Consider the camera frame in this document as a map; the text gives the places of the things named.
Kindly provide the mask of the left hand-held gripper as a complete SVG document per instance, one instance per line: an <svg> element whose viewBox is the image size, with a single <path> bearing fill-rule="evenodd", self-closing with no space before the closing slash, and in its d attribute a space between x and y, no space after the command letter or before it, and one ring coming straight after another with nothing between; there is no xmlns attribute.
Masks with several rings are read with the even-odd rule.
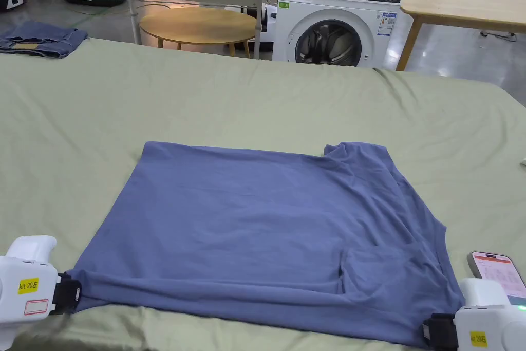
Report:
<svg viewBox="0 0 526 351"><path fill-rule="evenodd" d="M49 261L56 244L49 235L22 236L1 256L1 346L12 346L24 326L77 308L81 283Z"/></svg>

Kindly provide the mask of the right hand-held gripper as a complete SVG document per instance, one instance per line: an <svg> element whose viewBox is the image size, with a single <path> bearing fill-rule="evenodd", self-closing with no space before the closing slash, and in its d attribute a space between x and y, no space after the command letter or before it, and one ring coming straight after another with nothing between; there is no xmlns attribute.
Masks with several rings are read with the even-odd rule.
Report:
<svg viewBox="0 0 526 351"><path fill-rule="evenodd" d="M525 350L525 298L508 297L496 281L460 282L466 305L433 313L422 325L432 350Z"/></svg>

